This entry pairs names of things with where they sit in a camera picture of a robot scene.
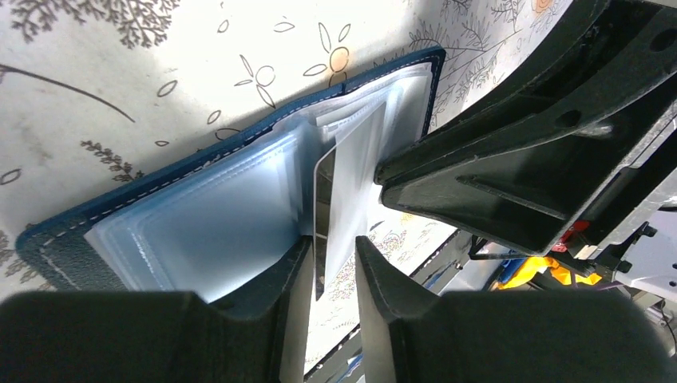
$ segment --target yellow fabric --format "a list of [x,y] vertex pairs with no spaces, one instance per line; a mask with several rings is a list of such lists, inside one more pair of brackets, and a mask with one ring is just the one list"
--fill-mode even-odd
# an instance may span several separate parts
[[[566,286],[571,284],[571,273],[569,270],[560,266],[560,263],[555,259],[549,257],[531,257],[526,259],[522,266],[515,271],[515,274],[509,281],[506,283],[499,283],[497,288],[498,290],[505,290],[524,285],[530,281],[542,267],[550,268],[552,276],[561,284]],[[576,276],[576,282],[585,283],[587,285],[594,285],[601,279],[602,277],[597,274],[591,274],[587,278],[581,277],[580,275]]]

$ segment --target white stitching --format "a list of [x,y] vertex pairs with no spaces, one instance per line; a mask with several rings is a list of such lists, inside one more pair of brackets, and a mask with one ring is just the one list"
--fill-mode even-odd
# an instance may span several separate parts
[[[405,66],[411,66],[411,65],[413,65],[413,64],[417,64],[418,62],[421,62],[421,61],[424,61],[424,60],[427,60],[427,59],[431,59],[431,60],[433,60],[433,61],[435,62],[435,65],[439,65],[440,57],[438,57],[438,56],[423,57],[423,58],[420,58],[420,59],[418,59],[418,60],[416,60],[416,61],[412,61],[412,62],[408,62],[408,63],[403,64],[403,65],[400,65],[399,67],[397,67],[397,68],[395,68],[395,69],[392,69],[391,71],[388,71],[388,72],[382,74],[381,76],[378,76],[378,77],[372,79],[372,81],[375,81],[375,80],[377,80],[377,79],[379,79],[379,78],[381,78],[381,77],[387,76],[388,74],[391,74],[392,72],[395,72],[395,71],[397,71],[397,70],[400,70],[400,69],[404,68]],[[347,90],[346,90],[346,93],[352,92],[353,90],[359,88],[360,86],[363,86],[363,84],[362,84],[362,85],[356,85],[356,86],[354,86],[354,87],[352,87],[352,88],[350,88],[350,89],[347,89]],[[285,118],[285,117],[291,115],[292,113],[296,113],[296,112],[298,112],[300,109],[306,108],[306,107],[311,106],[311,105],[315,105],[315,104],[317,104],[317,103],[319,103],[319,102],[322,102],[322,101],[324,101],[324,100],[326,100],[326,99],[328,99],[328,98],[332,98],[332,97],[334,97],[334,96],[337,96],[337,95],[339,95],[341,92],[342,92],[342,91],[338,91],[338,92],[336,92],[336,93],[332,93],[332,94],[330,94],[329,96],[323,97],[323,98],[321,98],[321,99],[319,99],[319,100],[317,100],[317,101],[313,101],[313,102],[311,102],[311,103],[309,103],[309,104],[301,105],[301,106],[299,106],[298,108],[292,109],[292,110],[289,111],[288,113],[286,113],[286,114],[280,116],[277,120],[271,122],[271,123],[270,123],[268,126],[266,126],[265,128],[263,128],[263,129],[261,129],[260,131],[258,131],[257,133],[255,133],[254,136],[251,136],[251,137],[247,138],[244,142],[247,143],[248,141],[251,141],[251,140],[255,139],[257,136],[260,136],[261,134],[263,134],[263,132],[266,132],[271,126],[277,124],[277,123],[280,122],[283,118]],[[430,95],[429,95],[429,98],[432,97],[432,96],[433,96],[433,86],[430,86]],[[433,107],[432,104],[428,106],[428,110],[426,111],[426,115],[429,114],[431,108]],[[219,160],[219,159],[221,159],[221,158],[224,158],[225,156],[228,156],[228,155],[230,155],[230,154],[232,154],[232,153],[234,153],[234,152],[237,152],[237,151],[240,150],[241,148],[244,148],[244,146],[245,146],[245,145],[241,145],[241,146],[239,146],[238,148],[233,148],[230,152],[225,152],[225,153],[223,153],[223,154],[220,154],[220,153],[219,153],[219,154],[216,155],[214,161]],[[148,193],[154,192],[154,191],[157,190],[158,188],[164,188],[165,186],[167,186],[167,185],[169,185],[169,184],[173,184],[173,183],[175,183],[176,181],[178,181],[178,180],[180,180],[180,179],[182,179],[182,178],[184,178],[184,177],[186,177],[186,176],[191,175],[193,172],[197,172],[197,171],[200,170],[202,167],[203,167],[203,165],[200,165],[199,167],[197,167],[197,168],[191,170],[190,172],[184,174],[183,176],[181,176],[181,177],[179,177],[179,178],[175,178],[175,179],[172,180],[172,181],[167,181],[167,182],[163,183],[162,185],[160,185],[159,187],[156,186],[156,187],[154,187],[153,189],[150,189],[149,191],[145,191],[144,193],[141,193],[141,194],[137,195],[137,197],[128,200],[127,203],[121,203],[121,204],[117,205],[117,206],[116,206],[115,208],[113,208],[113,209],[109,209],[109,210],[107,210],[107,211],[104,211],[103,213],[101,213],[101,215],[107,215],[107,214],[109,214],[109,213],[112,212],[112,211],[116,211],[116,210],[120,209],[121,207],[123,207],[123,206],[125,206],[125,205],[127,205],[127,204],[130,204],[131,202],[134,202],[135,200],[139,199],[140,197],[142,197],[142,196],[144,196],[144,195],[147,195]],[[94,217],[90,217],[89,220],[95,220],[95,219],[98,218],[98,217],[99,217],[99,215],[95,215]],[[85,220],[85,221],[81,221],[80,223],[78,223],[78,225],[84,225],[86,222],[87,222],[86,220]],[[63,236],[66,232],[67,232],[67,231],[63,231],[63,232],[57,234],[57,237]],[[68,283],[70,283],[70,284],[71,284],[72,286],[74,286],[76,289],[80,290],[80,287],[78,287],[78,286],[75,284],[75,282],[73,282],[70,278],[68,278],[68,275],[66,275],[63,271],[61,271],[61,269],[59,269],[59,268],[52,262],[52,260],[51,260],[49,257],[46,256],[45,249],[47,248],[48,245],[50,245],[50,244],[53,242],[53,240],[54,240],[54,238],[52,238],[52,239],[46,241],[45,243],[43,243],[43,244],[40,246],[39,251],[40,251],[41,256],[47,261],[47,263],[48,263],[53,269],[55,269],[59,274],[61,274],[61,276],[63,276],[63,277],[66,279],[66,281],[67,281]]]

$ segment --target stitching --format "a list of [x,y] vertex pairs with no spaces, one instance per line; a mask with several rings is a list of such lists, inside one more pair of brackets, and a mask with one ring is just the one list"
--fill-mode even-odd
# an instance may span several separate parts
[[[392,70],[390,70],[390,71],[388,71],[388,72],[382,74],[381,76],[378,76],[378,77],[372,79],[371,81],[375,81],[375,80],[377,80],[377,79],[379,79],[379,78],[381,78],[381,77],[387,76],[387,75],[391,74],[392,72],[395,72],[395,71],[397,71],[397,70],[400,70],[400,69],[402,69],[402,68],[404,68],[404,67],[406,67],[406,66],[411,66],[411,65],[417,64],[418,62],[425,61],[425,60],[433,60],[434,63],[435,63],[435,67],[437,68],[437,66],[439,65],[440,57],[438,57],[438,56],[422,57],[422,58],[419,58],[418,60],[415,60],[415,61],[412,61],[412,62],[407,62],[407,63],[405,63],[405,64],[400,65],[399,67],[397,67],[397,68],[395,68],[395,69],[392,69]],[[354,87],[352,87],[352,88],[346,90],[346,93],[352,92],[353,90],[355,90],[355,89],[357,89],[357,88],[359,88],[359,87],[361,87],[361,86],[363,86],[363,85],[364,85],[364,84],[362,84],[362,85],[356,85],[356,86],[354,86]],[[297,107],[297,108],[295,108],[295,109],[290,110],[289,112],[285,113],[284,115],[278,117],[275,121],[271,122],[271,123],[270,123],[269,125],[267,125],[265,128],[263,128],[263,129],[261,129],[260,131],[258,131],[257,133],[255,133],[253,136],[251,136],[251,137],[245,139],[245,140],[244,140],[245,144],[248,143],[248,142],[250,142],[250,141],[252,141],[252,140],[254,140],[257,136],[262,135],[264,132],[267,132],[267,130],[270,129],[273,125],[277,124],[277,123],[280,122],[283,118],[285,118],[285,117],[291,115],[292,113],[296,113],[296,112],[298,112],[300,109],[306,108],[306,107],[311,106],[311,105],[315,105],[315,104],[317,104],[317,103],[319,103],[319,102],[322,102],[322,101],[324,101],[324,100],[327,100],[327,99],[329,99],[329,98],[332,98],[332,97],[334,97],[334,96],[337,96],[337,95],[339,95],[341,92],[342,92],[342,90],[339,90],[338,92],[332,93],[332,94],[330,94],[329,96],[323,97],[323,98],[321,98],[321,99],[319,99],[319,100],[316,100],[316,101],[313,101],[313,102],[311,102],[311,103],[309,103],[309,104],[301,105],[301,106],[299,106],[299,107]],[[430,86],[430,95],[429,95],[429,98],[430,98],[432,95],[433,95],[433,87]],[[430,109],[431,109],[431,108],[432,108],[432,105],[429,105],[428,111],[426,112],[426,114],[428,114],[428,113],[430,112]],[[111,212],[117,211],[117,210],[119,210],[121,207],[124,207],[124,206],[126,206],[126,205],[129,205],[130,203],[136,201],[137,199],[143,197],[144,195],[147,195],[148,193],[152,193],[152,192],[154,192],[155,190],[157,190],[157,189],[159,189],[159,188],[164,188],[165,186],[168,186],[169,184],[173,184],[173,183],[175,183],[176,181],[181,180],[181,179],[183,179],[184,177],[190,176],[192,173],[197,172],[198,170],[201,170],[202,168],[208,166],[208,165],[211,164],[212,162],[216,162],[217,160],[220,160],[220,159],[224,158],[225,156],[228,156],[228,155],[230,155],[230,154],[232,154],[232,153],[234,153],[234,152],[237,152],[237,151],[240,150],[241,148],[244,148],[244,146],[246,146],[246,145],[240,145],[239,147],[233,148],[232,150],[230,150],[229,152],[225,152],[224,154],[218,154],[218,153],[217,153],[217,154],[215,155],[214,160],[207,160],[207,162],[206,162],[205,164],[200,165],[200,166],[198,166],[197,168],[191,170],[190,172],[185,173],[185,174],[182,175],[181,177],[175,178],[174,180],[171,180],[171,181],[167,181],[167,182],[163,183],[162,185],[160,185],[159,187],[158,187],[158,186],[155,186],[153,189],[150,189],[149,191],[145,191],[145,192],[143,192],[143,193],[137,195],[136,197],[134,197],[134,198],[128,200],[126,203],[121,203],[121,204],[117,205],[117,206],[116,206],[115,208],[113,208],[113,209],[109,209],[109,210],[107,210],[107,211],[104,211],[104,212],[101,213],[100,215],[107,215],[107,214],[109,214],[109,213],[111,213]],[[95,219],[97,219],[98,217],[99,217],[99,215],[95,215],[95,216],[93,216],[93,217],[89,217],[88,220],[95,220]],[[88,221],[87,221],[87,220],[81,221],[81,222],[78,223],[77,225],[78,225],[78,226],[81,226],[81,225],[85,224],[86,222],[88,222]],[[67,231],[74,230],[76,227],[77,227],[77,226],[72,226],[72,227],[70,227],[68,230],[63,231],[63,232],[57,234],[57,237],[61,237],[61,236],[65,235]],[[38,250],[40,251],[41,257],[42,257],[42,258],[43,258],[43,259],[44,259],[44,260],[45,260],[45,261],[46,261],[53,269],[55,269],[55,271],[56,271],[57,273],[61,274],[61,276],[63,276],[63,277],[65,278],[65,280],[66,280],[68,283],[71,284],[71,286],[73,286],[73,287],[75,287],[76,289],[80,290],[80,287],[78,287],[77,284],[75,284],[75,282],[73,282],[73,280],[71,280],[71,279],[68,277],[68,275],[66,275],[60,268],[58,268],[58,267],[54,264],[54,262],[53,262],[49,257],[46,256],[46,248],[47,248],[53,241],[54,241],[54,238],[49,239],[49,240],[47,240],[46,242],[44,242],[44,243],[40,246],[40,248],[39,248]]]

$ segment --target card holder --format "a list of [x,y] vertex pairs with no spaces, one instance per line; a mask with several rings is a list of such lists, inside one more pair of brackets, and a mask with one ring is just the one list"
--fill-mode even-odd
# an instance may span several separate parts
[[[401,57],[395,61],[391,61],[363,73],[349,81],[345,81],[342,84],[335,85],[329,89],[293,101],[235,136],[229,137],[210,148],[206,148],[195,155],[169,165],[160,171],[145,176],[122,188],[113,190],[51,219],[47,219],[45,222],[39,223],[35,227],[31,227],[20,235],[17,241],[17,252],[22,259],[45,276],[45,278],[59,290],[127,289],[129,288],[129,285],[126,286],[120,280],[116,271],[112,270],[107,262],[104,261],[85,240],[85,233],[91,230],[94,224],[98,223],[103,218],[108,217],[115,211],[133,203],[146,204],[143,200],[144,197],[162,192],[169,185],[179,184],[179,182],[188,182],[190,179],[196,180],[193,177],[202,176],[203,173],[209,174],[208,172],[212,165],[227,156],[233,156],[233,153],[237,154],[240,149],[258,142],[260,137],[266,138],[271,131],[274,131],[274,126],[277,126],[278,123],[289,123],[290,115],[296,112],[305,111],[309,107],[317,105],[322,101],[332,101],[332,99],[336,97],[358,92],[361,88],[368,87],[370,83],[374,83],[374,81],[381,77],[419,63],[429,63],[430,73],[432,74],[432,76],[430,76],[430,87],[427,91],[427,97],[421,97],[423,99],[422,102],[426,105],[424,108],[425,116],[423,118],[422,127],[420,126],[421,122],[419,122],[419,126],[417,126],[419,135],[425,134],[430,122],[430,114],[434,102],[433,95],[437,88],[437,80],[439,78],[441,64],[444,62],[444,56],[444,50],[439,48],[411,53],[410,55]],[[294,188],[289,184],[280,187],[289,188],[290,190]],[[303,191],[301,191],[301,196],[298,198],[307,200],[309,196],[307,192],[304,194]],[[192,212],[196,209],[197,207],[193,207],[193,210],[188,209],[184,211],[184,213],[192,215]],[[296,211],[294,213],[290,212],[290,214],[297,214],[299,217],[307,217],[309,212],[307,210],[301,210],[302,211]],[[146,219],[150,219],[149,217],[151,216],[154,215],[151,214],[146,217]],[[299,229],[299,231],[308,230],[307,227],[301,227]],[[251,233],[252,238],[257,237],[259,240],[264,238],[264,236],[265,233],[261,230]],[[93,243],[97,243],[96,239],[92,239],[92,241]],[[214,254],[219,250],[218,247],[225,247],[220,249],[221,254],[231,252],[232,256],[236,257],[237,251],[234,251],[231,245],[226,245],[224,243],[218,244],[216,247],[212,248]],[[261,262],[258,266],[252,265],[250,272],[253,274],[258,269],[265,268],[266,264],[272,264],[273,262],[274,261],[268,259],[266,262]],[[177,270],[185,270],[185,268],[177,267]],[[218,295],[221,294],[221,292],[222,291],[215,290],[213,294]]]

